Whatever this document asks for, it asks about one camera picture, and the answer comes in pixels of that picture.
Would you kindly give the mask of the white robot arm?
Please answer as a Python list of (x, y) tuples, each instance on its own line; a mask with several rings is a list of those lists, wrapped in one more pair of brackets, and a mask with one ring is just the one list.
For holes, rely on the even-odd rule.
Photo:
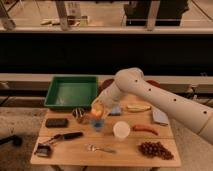
[(147, 83), (139, 68), (118, 71), (114, 82), (100, 93), (92, 107), (100, 105), (107, 116), (126, 93), (151, 103), (213, 145), (213, 108)]

